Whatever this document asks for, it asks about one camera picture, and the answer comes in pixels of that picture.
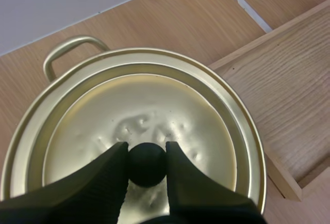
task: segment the wooden board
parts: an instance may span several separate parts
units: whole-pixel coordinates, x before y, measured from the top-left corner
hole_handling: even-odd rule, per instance
[[[330,0],[210,67],[249,109],[282,194],[309,195],[320,179],[297,181],[330,156]]]

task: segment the gold pot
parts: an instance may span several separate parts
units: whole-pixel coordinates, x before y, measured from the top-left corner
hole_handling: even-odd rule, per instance
[[[85,42],[104,52],[55,79],[52,61]],[[44,72],[51,84],[12,138],[1,199],[67,176],[117,141],[129,148],[177,141],[200,171],[263,212],[266,168],[256,126],[236,93],[206,66],[160,49],[110,51],[96,38],[78,36],[49,53]],[[165,182],[148,189],[130,182],[118,223],[168,211]]]

